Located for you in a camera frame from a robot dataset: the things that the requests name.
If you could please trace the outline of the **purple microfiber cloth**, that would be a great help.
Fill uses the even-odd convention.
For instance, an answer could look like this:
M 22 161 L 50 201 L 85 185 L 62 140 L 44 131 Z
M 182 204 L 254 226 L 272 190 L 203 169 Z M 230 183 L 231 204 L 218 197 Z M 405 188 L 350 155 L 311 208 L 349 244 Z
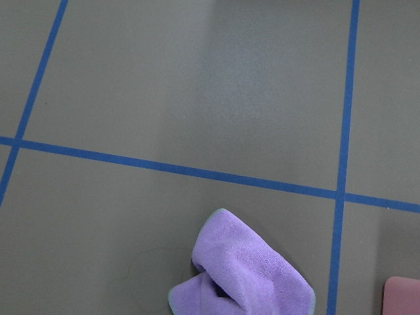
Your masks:
M 313 314 L 316 295 L 301 274 L 226 209 L 199 231 L 198 275 L 169 291 L 173 314 Z

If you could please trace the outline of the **pink plastic tray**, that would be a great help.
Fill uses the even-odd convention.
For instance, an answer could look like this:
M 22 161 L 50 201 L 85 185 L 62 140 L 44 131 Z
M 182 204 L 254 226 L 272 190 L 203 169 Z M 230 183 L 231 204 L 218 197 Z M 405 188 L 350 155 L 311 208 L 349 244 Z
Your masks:
M 419 311 L 419 280 L 393 276 L 385 282 L 383 315 L 415 315 Z

